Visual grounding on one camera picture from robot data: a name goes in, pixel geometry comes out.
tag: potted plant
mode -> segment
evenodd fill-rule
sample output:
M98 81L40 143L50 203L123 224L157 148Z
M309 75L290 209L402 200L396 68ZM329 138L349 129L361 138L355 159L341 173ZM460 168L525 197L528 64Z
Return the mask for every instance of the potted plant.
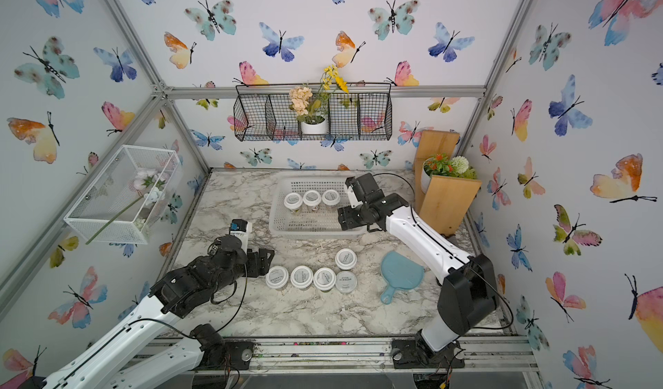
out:
M334 90L331 89L332 81L336 85ZM297 86L290 90L290 109L297 114L302 134L327 134L329 132L329 123L326 120L326 116L329 114L329 97L336 90L349 93L347 83L338 74L338 69L334 65L325 68L315 96L307 86Z
M449 158L444 153L438 153L424 161L424 171L421 172L421 190L424 193L428 191L430 179L433 175L476 179L477 171L469 165L468 159L461 155Z

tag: plastic basket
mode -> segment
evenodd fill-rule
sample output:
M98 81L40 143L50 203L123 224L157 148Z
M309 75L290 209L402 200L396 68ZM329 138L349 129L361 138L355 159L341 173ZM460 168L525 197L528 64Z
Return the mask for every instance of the plastic basket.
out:
M146 206L145 199L136 202L94 239L95 242L147 244L149 228L163 215L180 181L180 160L173 150L134 145L121 146L113 157L67 212L64 221L86 240L91 238L119 211L136 200L139 193L133 182L138 171L156 169L155 177L165 173L170 176L161 186L163 193L157 202L153 206ZM145 219L145 224L140 228L135 224L138 219Z
M341 230L341 225L338 223L336 209L350 205L345 192L345 179L320 177L281 179L274 193L272 209L269 212L269 230L272 235L287 236L292 239L350 239L365 233L366 228L364 227ZM334 209L330 210L324 203L321 203L316 212L312 212L306 205L302 205L297 213L292 213L283 205L286 195L291 192L303 196L310 190L323 194L329 189L337 191L341 196L340 203Z

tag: white flower pot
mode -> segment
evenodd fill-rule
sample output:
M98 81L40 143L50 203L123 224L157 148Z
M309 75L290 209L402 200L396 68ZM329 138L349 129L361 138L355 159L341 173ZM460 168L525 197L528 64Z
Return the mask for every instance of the white flower pot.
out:
M329 124L327 120L317 124L307 124L301 122L302 134L327 134L329 132Z

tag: wire basket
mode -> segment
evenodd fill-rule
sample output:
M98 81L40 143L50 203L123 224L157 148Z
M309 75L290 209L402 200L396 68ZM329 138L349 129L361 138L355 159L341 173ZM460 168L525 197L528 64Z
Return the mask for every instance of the wire basket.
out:
M239 141L264 140L389 140L391 138L391 85L379 83L384 91L337 91L322 106L327 111L326 134L302 134L300 122L290 109L290 95L284 93L261 94L256 86L237 86L234 107L235 136ZM276 84L271 86L293 86ZM317 94L309 100L314 103Z
M149 228L161 218L178 186L179 165L180 160L173 150L123 145L67 212L64 221L86 240L91 238L139 195L143 198L143 194L159 190L155 185L149 191L140 192L134 187L139 171L156 170L154 180L168 179L161 186L162 193L154 205L147 204L146 199L138 200L94 239L95 242L147 244Z

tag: black cable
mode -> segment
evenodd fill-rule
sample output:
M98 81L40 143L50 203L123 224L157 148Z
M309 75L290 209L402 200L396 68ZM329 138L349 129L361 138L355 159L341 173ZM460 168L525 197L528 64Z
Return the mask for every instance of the black cable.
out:
M408 182L408 181L407 181L405 178L403 178L402 176L397 175L397 174L395 174L395 173L376 173L374 176L379 176L379 175L392 175L392 176L396 176L397 178L402 178L403 180L405 180L405 183L407 183L408 186L410 186L410 189L412 190L412 194L416 196L416 194L415 194L415 192L414 192L414 187L412 187L412 185L410 184L410 182ZM510 306L509 303L506 301L506 299L505 299L504 297L502 297L502 295L501 295L500 293L498 293L497 290L496 290L496 289L495 289L495 288L494 288L494 287L493 287L493 286L492 286L492 285L491 285L491 284L490 284L490 283L489 283L484 277L480 276L478 272L476 272L474 269L472 269L472 267L470 267L470 265L469 265L467 262L462 261L462 260L461 260L460 258L458 258L456 255L454 255L453 252L449 251L449 250L448 250L447 248L445 248L442 244L440 244L435 238L433 238L433 236L432 236L431 234L429 234L425 229L423 229L421 226L419 226L419 224L416 222L416 219L414 218L414 211L412 211L412 207L411 207L411 206L410 206L410 213L412 214L412 221L414 222L414 224L415 224L415 225L416 225L416 226L417 226L417 227L418 227L418 228L419 228L424 234L428 235L428 237L429 237L430 239L432 239L433 242L435 242L435 244L437 244L440 248L442 248L444 251L446 251L449 255L451 255L452 257L454 257L454 259L456 259L457 261L459 261L461 264L463 264L464 266L468 267L468 268L470 269L470 271L472 271L477 277L481 278L481 279L483 280L483 282L485 282L486 285L488 285L488 286L491 288L491 290L493 290L493 292L495 293L495 295L497 295L498 297L500 297L500 299L504 302L504 304L505 304L505 305L507 306L507 308L509 309L509 313L510 313L511 320L509 321L509 324L508 324L508 325L506 325L506 326L504 326L504 327L473 327L473 328L474 328L474 329L483 329L483 330L503 330L503 329L508 329L509 327L511 327L511 325L513 324L514 315L513 315L513 310L511 310L511 306Z

